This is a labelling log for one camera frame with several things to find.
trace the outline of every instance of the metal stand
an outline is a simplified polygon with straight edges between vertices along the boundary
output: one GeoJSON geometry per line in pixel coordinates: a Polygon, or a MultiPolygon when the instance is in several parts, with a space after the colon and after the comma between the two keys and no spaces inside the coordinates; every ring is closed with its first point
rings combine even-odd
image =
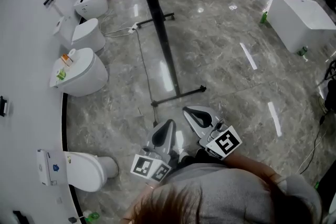
{"type": "Polygon", "coordinates": [[[170,76],[172,78],[174,90],[175,90],[175,93],[176,93],[176,96],[170,97],[170,98],[167,98],[167,99],[163,99],[161,101],[154,101],[153,100],[151,105],[155,107],[155,106],[158,106],[159,104],[164,103],[166,101],[174,100],[174,99],[184,97],[184,96],[187,96],[187,95],[190,95],[190,94],[193,94],[193,93],[197,93],[197,92],[204,92],[206,90],[206,87],[200,86],[199,89],[196,89],[194,91],[181,93],[180,87],[178,85],[178,80],[177,80],[175,67],[174,67],[172,52],[171,52],[170,47],[169,47],[169,41],[168,41],[166,28],[164,26],[165,18],[171,16],[172,19],[174,19],[174,13],[169,13],[169,14],[164,15],[162,10],[161,10],[161,7],[160,7],[159,0],[147,0],[147,4],[148,4],[148,8],[151,12],[152,19],[143,21],[141,23],[138,23],[137,25],[138,25],[139,28],[141,28],[141,25],[143,25],[143,24],[146,24],[146,23],[151,22],[151,21],[154,22],[154,26],[155,26],[155,29],[156,29],[157,36],[159,37],[159,41],[160,41],[160,44],[161,44],[164,59],[166,60],[167,67],[168,67],[170,76]]]}

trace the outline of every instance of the marble floor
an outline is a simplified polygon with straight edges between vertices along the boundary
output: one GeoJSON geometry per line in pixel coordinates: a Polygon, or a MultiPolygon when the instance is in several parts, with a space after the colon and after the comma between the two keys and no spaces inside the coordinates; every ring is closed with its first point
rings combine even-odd
{"type": "MultiPolygon", "coordinates": [[[[146,0],[109,0],[111,12],[101,25],[108,33],[150,17],[146,0]]],[[[323,0],[317,0],[330,13],[323,0]]],[[[177,76],[183,92],[207,87],[206,92],[159,105],[160,121],[173,119],[178,137],[176,150],[194,152],[197,137],[182,116],[185,105],[211,106],[233,125],[241,139],[238,150],[287,176],[297,173],[313,149],[322,111],[324,72],[336,52],[336,37],[309,50],[304,57],[287,51],[275,31],[259,23],[271,0],[160,0],[177,76]],[[250,64],[245,47],[255,62],[250,64]],[[270,108],[275,109],[276,129],[270,108]]],[[[124,35],[127,31],[111,33],[124,35]]],[[[165,62],[153,24],[139,29],[153,99],[174,95],[165,76],[165,62]]],[[[109,81],[99,92],[69,97],[67,111],[70,151],[111,156],[119,176],[96,193],[77,190],[82,210],[97,211],[99,223],[117,223],[144,187],[130,174],[134,155],[152,128],[153,111],[136,34],[107,37],[98,56],[106,65],[109,81]]],[[[303,174],[312,185],[336,159],[333,115],[321,127],[314,159],[303,174]]]]}

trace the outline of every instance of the green object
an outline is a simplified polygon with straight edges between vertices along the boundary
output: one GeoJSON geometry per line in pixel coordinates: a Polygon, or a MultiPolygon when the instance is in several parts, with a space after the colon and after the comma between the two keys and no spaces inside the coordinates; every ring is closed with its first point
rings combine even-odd
{"type": "Polygon", "coordinates": [[[85,218],[85,220],[88,221],[88,222],[94,222],[99,217],[100,217],[100,215],[97,212],[93,212],[93,213],[89,214],[89,216],[87,218],[85,218]]]}
{"type": "Polygon", "coordinates": [[[305,55],[305,53],[308,51],[308,49],[306,47],[303,47],[302,49],[300,49],[297,54],[300,56],[305,55]]]}
{"type": "Polygon", "coordinates": [[[264,12],[263,16],[261,17],[260,23],[264,24],[267,18],[267,12],[264,12]]]}
{"type": "Polygon", "coordinates": [[[63,80],[66,77],[66,73],[64,71],[64,68],[57,70],[56,72],[56,77],[59,78],[60,80],[63,80]]]}

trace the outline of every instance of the person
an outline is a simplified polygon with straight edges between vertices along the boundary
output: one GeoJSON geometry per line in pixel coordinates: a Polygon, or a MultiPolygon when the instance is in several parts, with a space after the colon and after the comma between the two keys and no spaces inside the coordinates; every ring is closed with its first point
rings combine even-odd
{"type": "Polygon", "coordinates": [[[330,80],[328,82],[328,94],[326,99],[324,100],[322,97],[319,97],[319,104],[324,112],[324,114],[327,114],[329,111],[336,111],[336,80],[330,80]]]}
{"type": "Polygon", "coordinates": [[[237,152],[185,155],[159,185],[147,183],[121,224],[320,223],[319,196],[301,175],[283,178],[237,152]]]}

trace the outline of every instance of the sticker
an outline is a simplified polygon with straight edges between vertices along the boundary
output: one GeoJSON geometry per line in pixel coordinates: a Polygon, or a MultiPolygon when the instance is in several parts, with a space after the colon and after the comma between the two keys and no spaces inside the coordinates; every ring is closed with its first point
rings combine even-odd
{"type": "Polygon", "coordinates": [[[169,170],[170,170],[169,166],[162,163],[159,169],[157,169],[154,175],[152,176],[152,179],[160,182],[166,176],[169,170]]]}
{"type": "Polygon", "coordinates": [[[160,159],[136,154],[131,167],[131,173],[137,176],[160,182],[171,170],[171,167],[160,159]]]}
{"type": "Polygon", "coordinates": [[[59,170],[59,167],[58,167],[57,164],[53,164],[53,165],[52,165],[52,169],[53,169],[55,172],[57,172],[57,171],[59,170]]]}
{"type": "Polygon", "coordinates": [[[152,163],[153,161],[151,159],[139,157],[133,172],[142,176],[147,176],[152,163]]]}
{"type": "Polygon", "coordinates": [[[206,151],[208,151],[209,153],[211,153],[212,155],[214,155],[216,158],[219,158],[220,160],[223,159],[222,156],[220,156],[220,155],[217,154],[216,152],[212,151],[210,148],[206,148],[206,151]]]}
{"type": "Polygon", "coordinates": [[[235,129],[230,126],[228,129],[221,132],[218,137],[208,143],[206,147],[217,153],[221,157],[225,158],[241,143],[241,139],[239,138],[235,129]]]}

